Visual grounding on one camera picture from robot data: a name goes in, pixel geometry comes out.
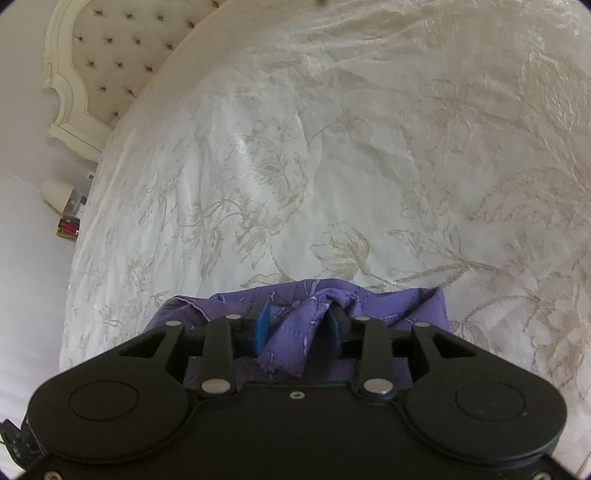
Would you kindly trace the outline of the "purple patterned hooded jacket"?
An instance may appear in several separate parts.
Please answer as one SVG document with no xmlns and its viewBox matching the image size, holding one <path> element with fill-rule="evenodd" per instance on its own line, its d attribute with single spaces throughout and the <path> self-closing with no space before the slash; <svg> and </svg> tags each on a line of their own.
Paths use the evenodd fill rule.
<svg viewBox="0 0 591 480">
<path fill-rule="evenodd" d="M 175 296 L 168 299 L 146 325 L 147 330 L 178 321 L 186 330 L 204 327 L 215 318 L 246 315 L 257 304 L 270 304 L 269 339 L 256 358 L 235 361 L 236 381 L 308 382 L 349 381 L 353 360 L 326 359 L 312 352 L 318 327 L 325 324 L 329 306 L 338 305 L 349 318 L 366 316 L 385 322 L 391 331 L 408 331 L 418 322 L 448 330 L 450 322 L 444 289 L 414 288 L 374 293 L 338 279 L 307 279 L 217 293 L 211 298 Z"/>
</svg>

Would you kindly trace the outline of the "white floral bedspread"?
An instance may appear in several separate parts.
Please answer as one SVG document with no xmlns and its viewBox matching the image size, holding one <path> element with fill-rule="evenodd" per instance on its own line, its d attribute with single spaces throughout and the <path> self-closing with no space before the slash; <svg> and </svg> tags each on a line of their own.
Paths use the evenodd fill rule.
<svg viewBox="0 0 591 480">
<path fill-rule="evenodd" d="M 590 472 L 590 13 L 577 1 L 237 1 L 116 127 L 59 364 L 175 295 L 442 287 L 452 330 L 552 382 Z"/>
</svg>

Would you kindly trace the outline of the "left cream table lamp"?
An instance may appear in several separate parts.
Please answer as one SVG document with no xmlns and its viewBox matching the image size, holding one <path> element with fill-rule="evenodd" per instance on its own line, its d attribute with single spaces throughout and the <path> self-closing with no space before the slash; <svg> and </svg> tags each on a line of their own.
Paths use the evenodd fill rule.
<svg viewBox="0 0 591 480">
<path fill-rule="evenodd" d="M 72 184 L 48 178 L 41 183 L 39 192 L 43 200 L 59 214 L 72 213 L 71 199 L 74 193 Z"/>
</svg>

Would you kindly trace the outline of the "red picture frame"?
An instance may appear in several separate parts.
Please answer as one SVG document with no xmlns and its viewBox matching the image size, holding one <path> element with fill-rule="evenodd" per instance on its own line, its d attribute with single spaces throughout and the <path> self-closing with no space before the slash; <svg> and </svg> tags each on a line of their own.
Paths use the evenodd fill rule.
<svg viewBox="0 0 591 480">
<path fill-rule="evenodd" d="M 80 220 L 76 217 L 63 216 L 60 218 L 56 235 L 60 238 L 76 240 L 78 238 Z"/>
</svg>

